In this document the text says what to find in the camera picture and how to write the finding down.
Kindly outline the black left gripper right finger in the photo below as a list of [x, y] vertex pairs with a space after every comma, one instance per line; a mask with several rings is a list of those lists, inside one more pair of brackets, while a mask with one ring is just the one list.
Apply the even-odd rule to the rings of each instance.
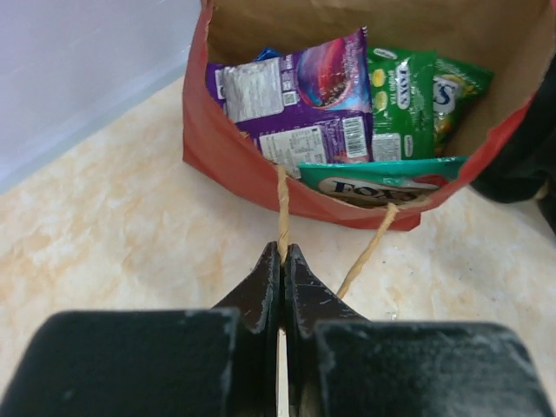
[[549, 416], [511, 329], [479, 321], [370, 321], [291, 245], [283, 268], [293, 416]]

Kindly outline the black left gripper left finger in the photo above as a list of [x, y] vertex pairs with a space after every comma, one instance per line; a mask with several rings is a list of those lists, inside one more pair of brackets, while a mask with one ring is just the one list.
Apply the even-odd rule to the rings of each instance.
[[280, 256], [209, 309], [65, 311], [35, 332], [10, 416], [274, 416]]

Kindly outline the twisted paper bag handle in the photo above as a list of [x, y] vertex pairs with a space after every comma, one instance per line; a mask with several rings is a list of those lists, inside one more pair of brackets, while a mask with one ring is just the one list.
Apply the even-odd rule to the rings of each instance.
[[[278, 240], [277, 250], [280, 256], [280, 264], [285, 266], [288, 256], [288, 244], [290, 235], [290, 221], [289, 221], [289, 190], [288, 190], [288, 174], [283, 165], [275, 166], [277, 173], [277, 198], [278, 198]], [[371, 213], [361, 219], [342, 220], [334, 219], [334, 224], [342, 226], [357, 228], [357, 229], [371, 229], [374, 225], [374, 236], [371, 238], [367, 246], [357, 257], [354, 264], [346, 273], [339, 289], [335, 295], [342, 299], [348, 292], [351, 284], [360, 275], [363, 267], [370, 259], [373, 252], [379, 245], [382, 237], [394, 223], [397, 214], [401, 212], [409, 213], [412, 209], [423, 209], [431, 203], [431, 197], [421, 195], [415, 202], [406, 202], [404, 204], [396, 205], [389, 202], [384, 207], [372, 208]]]

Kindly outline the purple snack packet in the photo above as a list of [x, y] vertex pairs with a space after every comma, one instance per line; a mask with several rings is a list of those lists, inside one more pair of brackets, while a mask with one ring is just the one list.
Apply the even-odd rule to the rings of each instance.
[[367, 30], [239, 65], [209, 63], [210, 96], [261, 154], [291, 175], [300, 163], [371, 159]]

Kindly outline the green Fox's spring tea packet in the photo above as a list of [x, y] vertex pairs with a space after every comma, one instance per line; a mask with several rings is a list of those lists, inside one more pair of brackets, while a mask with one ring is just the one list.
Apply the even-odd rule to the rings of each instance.
[[370, 47], [367, 67], [373, 104], [376, 162], [434, 157], [433, 83], [436, 53]]

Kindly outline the red paper bag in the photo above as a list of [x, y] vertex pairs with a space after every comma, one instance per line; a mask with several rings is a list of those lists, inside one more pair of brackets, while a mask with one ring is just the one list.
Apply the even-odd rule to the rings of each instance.
[[555, 185], [555, 4], [552, 1], [204, 1], [182, 91], [183, 158], [224, 188], [277, 209], [275, 167], [224, 115], [205, 85], [209, 60], [245, 63], [266, 46], [294, 52], [366, 27], [378, 44], [434, 49], [488, 67], [493, 85], [450, 144], [468, 162], [454, 182], [422, 202], [401, 207], [393, 229], [417, 227], [496, 162], [519, 167], [510, 150], [530, 144], [532, 170], [513, 185], [533, 196]]

